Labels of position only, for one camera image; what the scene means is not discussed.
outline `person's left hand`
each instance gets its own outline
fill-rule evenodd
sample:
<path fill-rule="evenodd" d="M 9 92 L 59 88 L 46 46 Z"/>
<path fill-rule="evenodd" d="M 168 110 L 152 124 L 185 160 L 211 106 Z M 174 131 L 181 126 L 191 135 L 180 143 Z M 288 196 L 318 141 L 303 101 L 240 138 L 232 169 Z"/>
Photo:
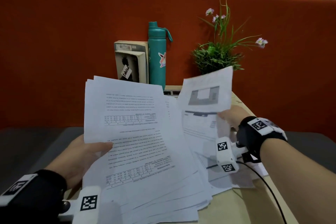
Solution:
<path fill-rule="evenodd" d="M 105 155 L 113 147 L 112 142 L 84 143 L 84 135 L 77 137 L 45 169 L 62 175 L 68 189 L 75 187 L 90 166 L 99 158 L 96 153 Z"/>

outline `gray rectangle on paper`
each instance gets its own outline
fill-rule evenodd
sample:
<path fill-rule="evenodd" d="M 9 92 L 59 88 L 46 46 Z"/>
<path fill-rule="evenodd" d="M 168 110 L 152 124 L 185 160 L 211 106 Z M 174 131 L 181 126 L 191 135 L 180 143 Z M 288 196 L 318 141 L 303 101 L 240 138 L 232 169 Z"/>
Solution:
<path fill-rule="evenodd" d="M 199 90 L 193 90 L 191 92 L 190 100 L 188 105 L 212 105 L 218 103 L 218 95 L 219 95 L 219 86 L 210 88 L 209 98 L 207 99 L 198 99 Z"/>

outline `water bottle cap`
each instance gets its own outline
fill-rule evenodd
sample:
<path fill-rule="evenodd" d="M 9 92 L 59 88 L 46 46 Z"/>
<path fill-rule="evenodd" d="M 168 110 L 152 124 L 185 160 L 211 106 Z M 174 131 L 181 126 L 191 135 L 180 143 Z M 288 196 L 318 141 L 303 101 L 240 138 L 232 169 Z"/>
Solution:
<path fill-rule="evenodd" d="M 169 40 L 172 42 L 173 39 L 166 28 L 159 28 L 158 23 L 156 21 L 149 22 L 149 28 L 148 28 L 149 37 L 166 37 L 166 33 L 168 34 Z"/>

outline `table surface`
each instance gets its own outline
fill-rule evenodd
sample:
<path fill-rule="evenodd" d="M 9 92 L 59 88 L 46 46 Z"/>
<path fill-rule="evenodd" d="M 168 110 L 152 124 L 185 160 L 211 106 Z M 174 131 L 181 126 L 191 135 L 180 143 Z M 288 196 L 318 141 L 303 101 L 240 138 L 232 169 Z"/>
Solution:
<path fill-rule="evenodd" d="M 178 90 L 181 88 L 182 86 L 166 86 L 166 90 Z M 234 93 L 232 93 L 232 104 L 239 105 L 251 115 L 254 115 Z M 287 223 L 297 224 L 296 218 L 288 208 L 271 178 L 266 176 L 264 179 L 273 190 Z M 257 179 L 253 181 L 253 184 L 255 188 L 234 188 L 213 196 L 210 204 L 198 211 L 198 223 L 283 224 L 283 219 L 275 200 L 263 181 Z M 69 198 L 69 194 L 71 194 L 70 190 L 65 193 L 65 198 Z M 74 195 L 70 195 L 70 197 L 75 199 L 78 197 L 78 194 L 79 191 L 74 193 Z"/>

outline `potted plant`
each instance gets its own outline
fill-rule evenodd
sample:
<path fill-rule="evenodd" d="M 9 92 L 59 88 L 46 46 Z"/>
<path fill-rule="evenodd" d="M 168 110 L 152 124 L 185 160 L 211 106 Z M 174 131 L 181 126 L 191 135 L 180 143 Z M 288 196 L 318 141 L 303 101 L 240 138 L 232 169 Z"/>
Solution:
<path fill-rule="evenodd" d="M 214 10 L 209 8 L 206 16 L 212 17 L 212 22 L 204 18 L 200 18 L 208 25 L 214 28 L 214 41 L 206 44 L 200 44 L 192 53 L 195 56 L 195 63 L 201 74 L 207 74 L 219 69 L 232 66 L 233 70 L 243 70 L 238 63 L 243 57 L 242 53 L 235 53 L 234 48 L 237 46 L 245 46 L 247 48 L 258 46 L 264 48 L 267 40 L 261 37 L 257 41 L 250 41 L 250 38 L 260 35 L 248 36 L 240 40 L 233 40 L 233 36 L 238 32 L 246 21 L 236 30 L 228 28 L 230 21 L 230 8 L 228 4 L 222 5 L 219 1 L 219 15 L 214 16 Z M 222 14 L 222 7 L 225 7 L 226 14 Z"/>

